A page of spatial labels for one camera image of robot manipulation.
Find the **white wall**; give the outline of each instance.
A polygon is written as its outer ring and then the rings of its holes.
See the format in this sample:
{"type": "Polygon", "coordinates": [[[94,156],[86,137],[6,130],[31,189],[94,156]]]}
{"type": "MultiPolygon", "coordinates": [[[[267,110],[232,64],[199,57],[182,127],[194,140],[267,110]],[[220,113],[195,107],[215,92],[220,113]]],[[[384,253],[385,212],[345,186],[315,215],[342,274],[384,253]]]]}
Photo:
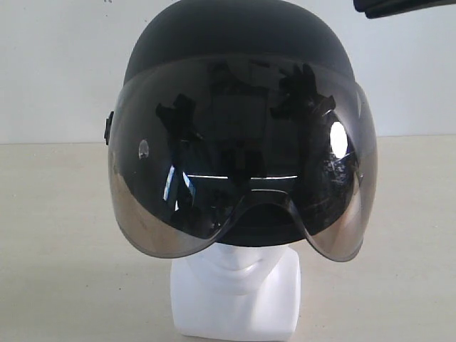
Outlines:
{"type": "MultiPolygon", "coordinates": [[[[172,2],[0,0],[0,143],[103,141],[136,39],[172,2]]],[[[351,0],[291,2],[339,35],[379,135],[456,133],[456,6],[369,21],[351,0]]]]}

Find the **motorcycle helmet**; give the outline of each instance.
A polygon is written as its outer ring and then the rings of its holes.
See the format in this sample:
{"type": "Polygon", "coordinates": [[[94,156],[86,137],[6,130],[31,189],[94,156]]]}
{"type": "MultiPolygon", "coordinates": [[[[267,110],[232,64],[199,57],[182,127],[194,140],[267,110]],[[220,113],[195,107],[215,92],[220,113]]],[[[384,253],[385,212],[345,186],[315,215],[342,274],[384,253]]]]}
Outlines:
{"type": "Polygon", "coordinates": [[[127,240],[179,258],[306,239],[359,252],[375,194],[366,96],[334,32],[280,0],[181,0],[136,43],[107,119],[127,240]]]}

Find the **mannequin chin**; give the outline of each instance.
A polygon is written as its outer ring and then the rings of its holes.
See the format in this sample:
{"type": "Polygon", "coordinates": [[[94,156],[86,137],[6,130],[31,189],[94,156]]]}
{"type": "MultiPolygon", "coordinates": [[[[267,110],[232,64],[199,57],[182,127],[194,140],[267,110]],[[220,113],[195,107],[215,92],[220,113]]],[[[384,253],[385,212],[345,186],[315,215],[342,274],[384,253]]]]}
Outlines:
{"type": "Polygon", "coordinates": [[[258,291],[289,245],[250,248],[213,244],[186,258],[192,272],[211,291],[245,295],[258,291]]]}

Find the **table surface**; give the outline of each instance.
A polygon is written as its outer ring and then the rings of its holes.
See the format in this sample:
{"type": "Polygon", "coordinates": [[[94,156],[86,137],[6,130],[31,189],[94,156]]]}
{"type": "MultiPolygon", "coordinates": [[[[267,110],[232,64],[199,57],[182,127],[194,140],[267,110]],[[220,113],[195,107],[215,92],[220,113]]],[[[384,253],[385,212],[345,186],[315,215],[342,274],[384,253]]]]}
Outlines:
{"type": "MultiPolygon", "coordinates": [[[[456,136],[378,143],[358,257],[292,245],[303,286],[291,341],[455,340],[456,136]]],[[[106,164],[102,144],[0,146],[1,342],[201,341],[173,328],[170,261],[120,233],[106,164]]]]}

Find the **visor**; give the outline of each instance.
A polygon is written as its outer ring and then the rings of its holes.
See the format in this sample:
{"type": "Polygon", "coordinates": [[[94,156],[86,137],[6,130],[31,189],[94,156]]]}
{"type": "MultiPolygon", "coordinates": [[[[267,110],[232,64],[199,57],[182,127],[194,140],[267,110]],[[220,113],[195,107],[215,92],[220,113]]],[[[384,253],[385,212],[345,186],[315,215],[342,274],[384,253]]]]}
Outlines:
{"type": "Polygon", "coordinates": [[[331,260],[361,247],[377,150],[350,78],[276,56],[166,63],[125,84],[108,136],[115,216],[143,253],[199,252],[262,204],[331,260]]]}

